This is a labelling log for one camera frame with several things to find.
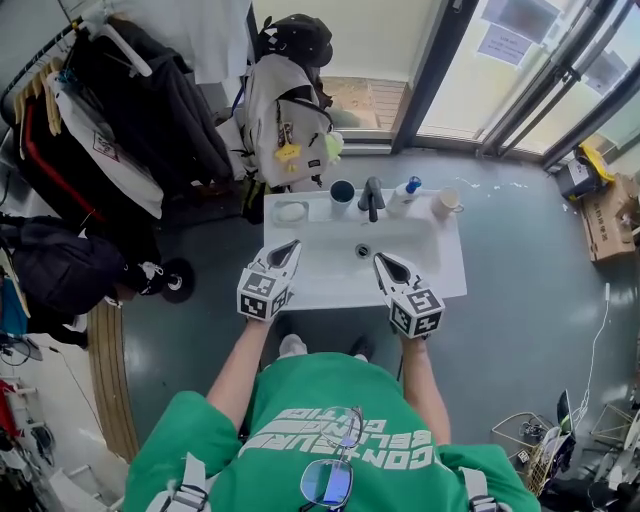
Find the soap bar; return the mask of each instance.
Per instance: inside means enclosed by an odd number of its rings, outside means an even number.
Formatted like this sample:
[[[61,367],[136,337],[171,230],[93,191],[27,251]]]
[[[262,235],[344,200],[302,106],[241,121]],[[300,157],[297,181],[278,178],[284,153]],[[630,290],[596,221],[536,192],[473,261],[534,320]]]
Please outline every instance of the soap bar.
[[[280,222],[297,222],[302,220],[306,214],[306,209],[302,203],[289,203],[278,208],[276,215]]]

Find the sink basin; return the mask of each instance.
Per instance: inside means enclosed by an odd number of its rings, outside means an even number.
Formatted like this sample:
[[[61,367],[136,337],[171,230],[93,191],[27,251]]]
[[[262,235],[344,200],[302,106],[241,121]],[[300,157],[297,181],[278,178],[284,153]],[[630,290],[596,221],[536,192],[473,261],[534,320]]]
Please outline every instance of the sink basin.
[[[329,192],[269,195],[264,203],[264,243],[302,242],[294,296],[286,309],[380,306],[384,296],[373,270],[373,255],[390,252],[415,263],[440,298],[466,295],[467,285],[455,215],[436,219],[429,207],[437,191],[423,191],[403,217],[378,210],[378,222],[358,209],[356,198],[340,218],[331,213]],[[383,190],[389,202],[393,190]],[[278,203],[306,203],[304,222],[277,220]]]

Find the black cap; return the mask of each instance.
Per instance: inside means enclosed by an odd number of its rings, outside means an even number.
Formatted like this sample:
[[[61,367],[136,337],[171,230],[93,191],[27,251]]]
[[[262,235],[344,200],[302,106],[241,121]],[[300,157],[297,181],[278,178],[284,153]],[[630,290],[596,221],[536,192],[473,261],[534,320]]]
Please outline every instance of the black cap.
[[[292,14],[266,28],[276,29],[276,33],[268,39],[268,53],[278,53],[301,66],[315,68],[326,66],[333,57],[331,31],[319,18]]]

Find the hanger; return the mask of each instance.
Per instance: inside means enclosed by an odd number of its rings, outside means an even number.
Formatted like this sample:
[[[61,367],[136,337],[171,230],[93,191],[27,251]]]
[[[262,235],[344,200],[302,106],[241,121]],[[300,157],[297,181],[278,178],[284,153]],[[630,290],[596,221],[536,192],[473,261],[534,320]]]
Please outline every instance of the hanger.
[[[20,132],[18,134],[14,133],[15,137],[18,135],[20,140],[18,141],[18,150],[20,153],[20,158],[24,160],[24,151],[22,151],[22,130],[24,129],[24,98],[22,94],[22,90],[18,92],[13,98],[13,111],[16,113],[16,125],[20,125]]]
[[[42,94],[42,80],[40,80],[40,73],[35,73],[33,75],[33,78],[31,79],[31,82],[29,82],[31,84],[31,89],[33,90],[33,95],[36,98],[40,97],[40,94]]]
[[[24,155],[24,150],[22,149],[22,134],[24,132],[24,118],[27,114],[27,98],[30,98],[34,94],[35,94],[35,91],[34,91],[33,85],[31,81],[29,81],[26,87],[22,89],[16,96],[16,99],[18,100],[18,103],[19,103],[18,109],[16,110],[16,112],[20,111],[20,142],[19,142],[20,158],[22,158],[23,160],[26,160],[26,157]]]
[[[108,37],[111,39],[120,51],[125,54],[137,73],[145,77],[151,76],[151,68],[144,59],[122,39],[122,36],[118,34],[115,28],[106,23],[109,11],[110,9],[107,8],[104,0],[97,2],[82,13],[82,19],[84,21],[80,25],[80,28],[87,28],[89,30],[89,39],[91,41],[95,41],[99,37]]]
[[[42,86],[44,87],[44,93],[47,100],[47,120],[49,121],[49,131],[51,132],[51,135],[55,137],[56,135],[58,135],[58,132],[56,131],[56,126],[53,123],[53,113],[51,109],[57,107],[56,100],[53,97],[53,91],[51,90],[51,88],[49,87],[49,83],[47,82],[49,73],[51,73],[51,63],[47,62],[38,74],[40,75],[40,80],[42,81]]]
[[[59,57],[54,57],[51,59],[51,72],[60,72],[64,68],[64,62]],[[60,135],[62,133],[62,121],[60,119],[60,111],[58,110],[58,104],[53,98],[53,92],[51,93],[51,98],[53,99],[53,108],[51,109],[51,115],[53,117],[54,126],[56,128],[56,133]]]

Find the eyeglasses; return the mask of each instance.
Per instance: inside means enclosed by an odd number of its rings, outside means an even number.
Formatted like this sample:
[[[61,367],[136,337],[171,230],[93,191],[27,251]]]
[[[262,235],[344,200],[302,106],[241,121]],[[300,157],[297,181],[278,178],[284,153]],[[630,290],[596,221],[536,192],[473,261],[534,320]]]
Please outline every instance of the eyeglasses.
[[[351,495],[353,468],[344,457],[362,437],[362,409],[331,407],[320,417],[323,438],[342,450],[339,459],[316,460],[304,470],[300,490],[308,503],[299,512],[307,512],[316,505],[343,510]]]

